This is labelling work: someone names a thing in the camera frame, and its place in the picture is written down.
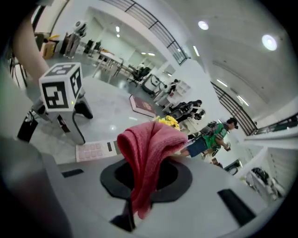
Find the round ceiling light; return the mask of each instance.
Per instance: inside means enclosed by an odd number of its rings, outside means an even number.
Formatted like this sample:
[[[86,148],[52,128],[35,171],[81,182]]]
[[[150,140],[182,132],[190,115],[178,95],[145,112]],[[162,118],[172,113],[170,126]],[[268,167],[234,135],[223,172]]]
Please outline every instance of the round ceiling light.
[[[202,29],[202,30],[208,30],[209,29],[209,26],[206,22],[204,21],[199,21],[199,27]]]
[[[278,47],[276,41],[270,35],[263,35],[262,43],[268,50],[271,50],[271,51],[276,50],[276,48]]]

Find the folded towel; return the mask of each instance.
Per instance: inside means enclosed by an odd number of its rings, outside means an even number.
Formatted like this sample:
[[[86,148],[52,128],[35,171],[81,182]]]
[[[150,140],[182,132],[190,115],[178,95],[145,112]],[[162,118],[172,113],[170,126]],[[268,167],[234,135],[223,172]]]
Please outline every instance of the folded towel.
[[[159,122],[133,126],[118,136],[118,147],[134,173],[133,213],[138,212],[141,219],[150,209],[149,196],[156,190],[160,163],[187,141],[186,134]]]

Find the balcony railing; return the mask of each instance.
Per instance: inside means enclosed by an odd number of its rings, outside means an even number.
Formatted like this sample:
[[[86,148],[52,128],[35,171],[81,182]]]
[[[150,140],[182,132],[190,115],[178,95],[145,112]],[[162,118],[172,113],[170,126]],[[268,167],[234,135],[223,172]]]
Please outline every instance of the balcony railing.
[[[297,117],[298,117],[298,113],[296,113],[291,117],[288,117],[287,119],[279,121],[277,123],[257,129],[257,131],[255,132],[255,135],[269,133],[269,132],[278,132],[282,130],[289,130],[292,127],[298,126]]]
[[[220,103],[228,110],[228,112],[238,120],[239,125],[247,136],[253,135],[257,131],[255,123],[251,120],[249,115],[243,108],[224,90],[213,84],[215,92],[218,96]]]
[[[172,34],[167,28],[145,8],[133,0],[101,0],[107,2],[134,17],[136,20],[146,26],[158,39],[168,48],[179,65],[186,59],[187,55],[179,46]]]

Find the ceiling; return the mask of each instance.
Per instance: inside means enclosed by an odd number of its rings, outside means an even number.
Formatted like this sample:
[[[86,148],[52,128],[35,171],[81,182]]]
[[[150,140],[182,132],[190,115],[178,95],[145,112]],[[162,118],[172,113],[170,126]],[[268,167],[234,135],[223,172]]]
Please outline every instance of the ceiling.
[[[277,110],[298,94],[298,67],[286,31],[257,1],[253,0],[163,0],[191,32],[191,57],[208,69],[211,79],[238,101],[238,92],[250,106],[253,118],[264,110]],[[209,25],[198,27],[199,21]],[[262,36],[277,41],[276,51],[267,50]],[[226,88],[217,82],[225,82]]]
[[[88,8],[88,14],[92,14],[103,28],[107,28],[109,32],[114,33],[115,35],[117,34],[116,26],[119,26],[120,39],[136,48],[136,51],[139,53],[154,53],[155,56],[147,56],[147,59],[151,61],[157,68],[159,68],[166,61],[164,56],[159,53],[159,51],[157,51],[148,40],[146,40],[141,34],[122,21],[91,7]]]

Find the red book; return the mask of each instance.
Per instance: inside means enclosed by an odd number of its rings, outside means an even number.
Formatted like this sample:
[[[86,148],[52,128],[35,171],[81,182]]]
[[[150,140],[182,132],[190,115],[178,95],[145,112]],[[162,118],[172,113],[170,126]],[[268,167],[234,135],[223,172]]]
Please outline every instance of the red book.
[[[132,110],[134,112],[138,112],[140,114],[144,114],[144,115],[147,115],[147,116],[150,116],[150,117],[155,117],[156,116],[154,108],[150,103],[145,102],[142,99],[140,99],[138,97],[135,97],[133,95],[131,95],[129,97],[129,100],[130,100]]]

